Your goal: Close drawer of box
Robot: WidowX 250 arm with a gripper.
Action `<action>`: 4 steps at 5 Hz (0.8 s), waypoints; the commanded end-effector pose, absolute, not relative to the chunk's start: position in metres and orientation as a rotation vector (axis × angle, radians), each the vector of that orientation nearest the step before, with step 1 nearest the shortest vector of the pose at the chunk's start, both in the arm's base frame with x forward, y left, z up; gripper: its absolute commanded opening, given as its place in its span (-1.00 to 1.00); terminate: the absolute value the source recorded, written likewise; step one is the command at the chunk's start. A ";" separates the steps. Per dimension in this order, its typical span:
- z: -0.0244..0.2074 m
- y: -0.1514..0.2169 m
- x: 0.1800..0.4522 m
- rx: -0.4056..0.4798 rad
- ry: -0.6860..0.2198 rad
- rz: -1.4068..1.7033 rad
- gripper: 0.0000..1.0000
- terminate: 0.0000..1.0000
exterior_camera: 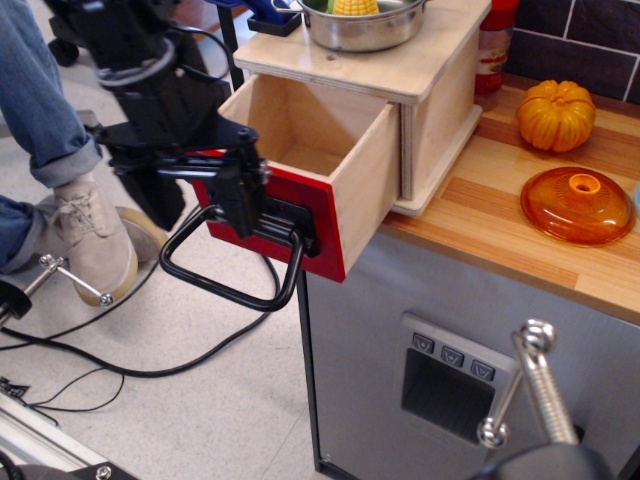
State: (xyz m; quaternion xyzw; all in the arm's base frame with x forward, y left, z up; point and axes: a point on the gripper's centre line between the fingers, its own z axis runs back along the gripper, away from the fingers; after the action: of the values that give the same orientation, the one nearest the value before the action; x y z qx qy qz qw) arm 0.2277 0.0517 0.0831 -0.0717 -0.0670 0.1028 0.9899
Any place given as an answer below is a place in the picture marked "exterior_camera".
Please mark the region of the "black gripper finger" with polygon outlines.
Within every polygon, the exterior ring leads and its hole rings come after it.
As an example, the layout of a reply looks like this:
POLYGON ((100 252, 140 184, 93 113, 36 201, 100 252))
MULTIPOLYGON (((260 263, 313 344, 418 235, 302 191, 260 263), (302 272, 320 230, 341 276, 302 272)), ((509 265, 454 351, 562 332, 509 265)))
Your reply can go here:
POLYGON ((174 228, 185 202, 182 190, 173 178, 149 169, 120 171, 119 178, 129 196, 155 225, 165 231, 174 228))
POLYGON ((204 168, 202 180, 217 217, 246 239, 264 210, 271 170, 257 152, 254 130, 240 130, 238 140, 237 146, 197 151, 196 164, 204 168))

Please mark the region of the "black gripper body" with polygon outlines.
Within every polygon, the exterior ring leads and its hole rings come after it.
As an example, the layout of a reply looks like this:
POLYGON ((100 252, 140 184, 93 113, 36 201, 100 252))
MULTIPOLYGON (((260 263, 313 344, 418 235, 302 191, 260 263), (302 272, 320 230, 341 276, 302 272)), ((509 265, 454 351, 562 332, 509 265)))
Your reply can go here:
POLYGON ((180 142, 144 140, 130 122, 109 126, 98 134, 107 147, 114 173, 124 183, 144 184, 164 179, 208 179, 230 172, 258 182, 257 132, 248 126, 208 114, 180 142))

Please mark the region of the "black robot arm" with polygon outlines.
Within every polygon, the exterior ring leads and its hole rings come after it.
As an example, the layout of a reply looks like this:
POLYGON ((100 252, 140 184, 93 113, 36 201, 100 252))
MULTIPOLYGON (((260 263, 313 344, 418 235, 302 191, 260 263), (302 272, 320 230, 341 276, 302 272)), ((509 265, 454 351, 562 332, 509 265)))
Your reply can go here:
POLYGON ((220 218, 241 238, 257 228, 267 181, 256 132, 220 115, 223 80, 211 76, 172 1, 50 1, 55 17, 94 62, 100 86, 127 120, 99 142, 129 196, 170 230, 184 200, 177 180, 200 180, 220 218))

